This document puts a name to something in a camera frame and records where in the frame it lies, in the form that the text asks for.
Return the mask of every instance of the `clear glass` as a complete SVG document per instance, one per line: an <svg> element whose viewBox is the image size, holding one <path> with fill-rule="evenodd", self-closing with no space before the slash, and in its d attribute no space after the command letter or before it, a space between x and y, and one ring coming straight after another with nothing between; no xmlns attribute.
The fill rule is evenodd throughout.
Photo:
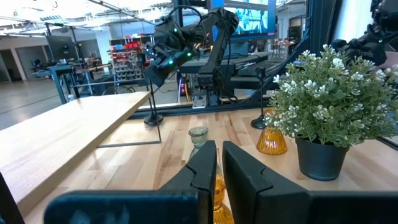
<svg viewBox="0 0 398 224"><path fill-rule="evenodd" d="M208 128L206 127L195 127L189 130L188 134L191 136L191 141L193 143L193 149L189 155L189 159L195 155L198 150L204 145L208 140ZM214 223L217 224L231 224L234 223L231 210L223 204L225 197L225 181L223 172L220 165L217 163L216 168L216 184L215 184L215 195L214 195Z"/></svg>

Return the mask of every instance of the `screen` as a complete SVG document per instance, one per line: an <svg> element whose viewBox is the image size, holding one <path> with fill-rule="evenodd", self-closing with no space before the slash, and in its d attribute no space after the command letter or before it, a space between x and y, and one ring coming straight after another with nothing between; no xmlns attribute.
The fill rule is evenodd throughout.
<svg viewBox="0 0 398 224"><path fill-rule="evenodd" d="M224 8L235 13L239 19L232 39L266 39L275 36L275 0L225 0Z"/></svg>
<svg viewBox="0 0 398 224"><path fill-rule="evenodd" d="M46 36L47 42L49 43L52 59L54 61L60 59L77 59L77 51L75 44L70 37L64 36Z"/></svg>
<svg viewBox="0 0 398 224"><path fill-rule="evenodd" d="M230 2L246 2L251 4L265 4L268 5L268 0L233 0Z"/></svg>
<svg viewBox="0 0 398 224"><path fill-rule="evenodd" d="M231 7L225 9L238 15L239 25L234 35L268 33L268 11Z"/></svg>

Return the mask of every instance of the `potted plant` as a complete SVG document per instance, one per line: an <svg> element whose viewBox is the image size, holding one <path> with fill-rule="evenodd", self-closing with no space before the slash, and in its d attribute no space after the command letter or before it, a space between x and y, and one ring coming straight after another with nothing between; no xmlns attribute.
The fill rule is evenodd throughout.
<svg viewBox="0 0 398 224"><path fill-rule="evenodd" d="M300 170L316 180L334 180L350 146L379 136L393 136L398 101L389 83L398 66L384 71L361 57L349 60L324 45L321 57L305 51L299 65L287 65L287 79L274 82L273 113L266 124L295 138Z"/></svg>

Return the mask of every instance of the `workbench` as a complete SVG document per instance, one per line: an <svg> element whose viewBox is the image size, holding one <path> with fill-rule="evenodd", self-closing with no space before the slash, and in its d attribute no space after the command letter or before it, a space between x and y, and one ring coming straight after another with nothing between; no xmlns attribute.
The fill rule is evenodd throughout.
<svg viewBox="0 0 398 224"><path fill-rule="evenodd" d="M22 215L150 97L144 91L80 98L0 131L0 172Z"/></svg>
<svg viewBox="0 0 398 224"><path fill-rule="evenodd" d="M74 74L83 74L85 76L86 82L87 84L90 84L91 78L89 76L90 72L94 72L97 71L99 69L104 69L104 68L108 68L112 66L111 64L106 64L106 65L100 65L97 67L93 67L93 68L83 68L83 64L82 63L74 63L74 64L70 64L70 65L56 65L56 66L51 66L48 69L50 69L54 83L55 83L55 87L57 88L58 91L58 95L60 97L61 103L65 104L67 103L67 100L65 98L65 95L63 93L63 89L62 89L62 85L61 85L61 79L63 79L63 82L66 83L66 87L67 87L67 92L68 94L71 94L72 91L68 85L69 81L67 78L67 75L70 76L70 80L72 82L72 85L75 86L75 77ZM93 90L91 89L91 87L89 86L90 89L90 93L91 95L93 95Z"/></svg>
<svg viewBox="0 0 398 224"><path fill-rule="evenodd" d="M226 111L185 116L171 116L161 126L162 144L149 146L97 149L79 164L26 215L27 224L41 224L44 210L56 196L72 190L152 190L159 189L188 162L193 149L188 130L206 126L209 139L217 146L218 163L224 141L232 141L266 166L308 190L398 190L398 151L376 141L366 140L351 147L340 176L329 182L310 179L299 169L295 140L285 137L287 152L279 156L265 155L256 149L262 130L250 121L259 109ZM156 137L156 129L148 129L142 120L125 121L103 144L121 144ZM224 198L229 206L228 194Z"/></svg>

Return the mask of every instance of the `metal table leg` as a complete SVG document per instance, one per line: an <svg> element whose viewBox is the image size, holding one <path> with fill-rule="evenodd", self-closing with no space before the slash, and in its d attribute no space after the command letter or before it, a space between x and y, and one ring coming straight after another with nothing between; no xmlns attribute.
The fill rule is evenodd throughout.
<svg viewBox="0 0 398 224"><path fill-rule="evenodd" d="M54 78L54 83L55 83L55 87L57 87L57 91L58 91L58 95L60 96L61 99L61 103L65 104L67 103L67 100L65 99L65 95L63 94L63 90L62 90L62 86L60 83L60 79L57 75L57 71L52 72L52 76Z"/></svg>
<svg viewBox="0 0 398 224"><path fill-rule="evenodd" d="M154 102L154 105L151 105L151 113L155 114L155 117L157 118L157 110L156 110L156 104L155 104L155 93L154 89L152 87L152 80L149 79L150 83L150 94L152 97L152 101ZM157 135L159 136L158 141L144 141L144 142L131 142L131 143L121 143L121 144L107 144L107 145L102 145L98 146L98 148L103 148L103 147L123 147L123 146L141 146L145 144L158 144L162 142L162 136L160 134L160 127L159 127L159 119L156 119L156 127L157 127Z"/></svg>
<svg viewBox="0 0 398 224"><path fill-rule="evenodd" d="M91 84L90 78L88 76L88 72L85 72L85 77L86 77L87 84ZM88 89L90 91L90 94L93 96L94 94L93 94L93 89L92 89L91 85L88 86Z"/></svg>

